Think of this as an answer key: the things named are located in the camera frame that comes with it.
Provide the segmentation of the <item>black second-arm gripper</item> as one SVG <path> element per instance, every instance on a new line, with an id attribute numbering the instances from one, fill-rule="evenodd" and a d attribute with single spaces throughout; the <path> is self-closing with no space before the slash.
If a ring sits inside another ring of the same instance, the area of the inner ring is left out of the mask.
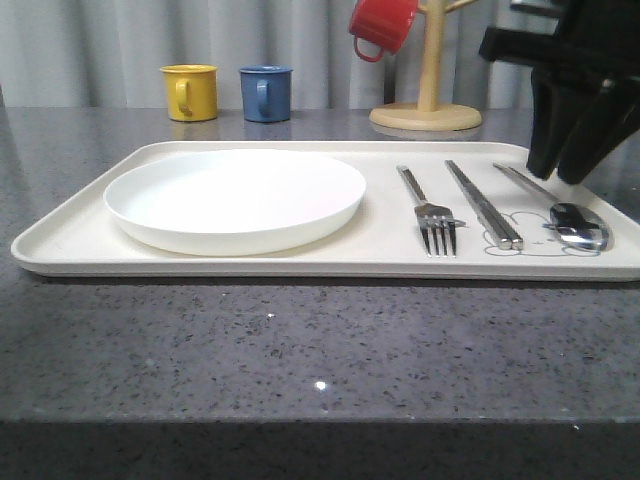
<path id="1" fill-rule="evenodd" d="M 529 66 L 533 126 L 526 168 L 581 183 L 639 130 L 639 3 L 561 1 L 553 33 L 489 27 L 489 62 Z"/>

